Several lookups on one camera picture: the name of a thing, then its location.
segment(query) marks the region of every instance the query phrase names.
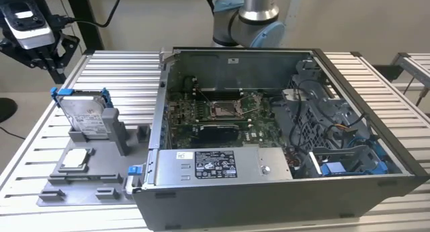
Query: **warning label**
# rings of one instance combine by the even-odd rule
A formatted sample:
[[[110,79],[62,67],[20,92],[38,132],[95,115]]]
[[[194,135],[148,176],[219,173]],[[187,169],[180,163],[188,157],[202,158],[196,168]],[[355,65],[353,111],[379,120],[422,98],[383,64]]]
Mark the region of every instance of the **warning label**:
[[[74,115],[75,121],[80,131],[86,135],[106,134],[106,126],[103,124],[102,116],[99,114],[80,114]]]
[[[232,150],[227,151],[196,151],[195,152],[195,177],[237,178],[237,160]]]

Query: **hard drive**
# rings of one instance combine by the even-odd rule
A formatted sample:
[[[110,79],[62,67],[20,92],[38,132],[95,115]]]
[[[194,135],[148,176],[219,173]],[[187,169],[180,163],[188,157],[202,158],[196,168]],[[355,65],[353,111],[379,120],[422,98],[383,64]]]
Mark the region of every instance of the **hard drive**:
[[[111,96],[107,89],[100,92],[79,91],[56,88],[51,90],[51,96],[62,108],[75,131],[80,131],[88,139],[107,139],[102,113],[106,108],[112,108]]]

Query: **motherboard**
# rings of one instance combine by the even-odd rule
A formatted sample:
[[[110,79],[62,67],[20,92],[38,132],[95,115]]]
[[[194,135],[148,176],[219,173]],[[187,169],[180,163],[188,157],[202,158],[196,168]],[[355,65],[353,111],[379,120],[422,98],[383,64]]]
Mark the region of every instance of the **motherboard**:
[[[258,91],[171,93],[171,148],[285,147],[273,100]]]

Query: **aluminum extrusion table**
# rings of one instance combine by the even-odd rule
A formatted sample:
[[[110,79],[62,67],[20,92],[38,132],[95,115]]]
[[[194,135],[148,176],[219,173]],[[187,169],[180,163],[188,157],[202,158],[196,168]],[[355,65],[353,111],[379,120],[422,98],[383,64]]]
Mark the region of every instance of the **aluminum extrusion table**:
[[[430,120],[363,57],[326,53],[347,81],[430,173]],[[158,52],[84,55],[64,88],[107,87],[130,128],[151,123],[160,74]],[[135,205],[39,207],[38,194],[68,143],[70,123],[50,104],[0,176],[0,231],[147,231]],[[430,231],[430,182],[361,218],[210,228],[207,231]]]

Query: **floor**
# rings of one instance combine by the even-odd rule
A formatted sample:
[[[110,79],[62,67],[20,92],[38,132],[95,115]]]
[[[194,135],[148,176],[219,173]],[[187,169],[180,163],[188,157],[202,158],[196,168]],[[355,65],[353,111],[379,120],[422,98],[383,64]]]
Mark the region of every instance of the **floor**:
[[[8,132],[27,137],[51,102],[50,93],[0,93],[0,97],[13,99],[19,105],[17,112],[0,126]],[[22,143],[22,139],[8,135],[0,130],[0,173],[7,167]]]

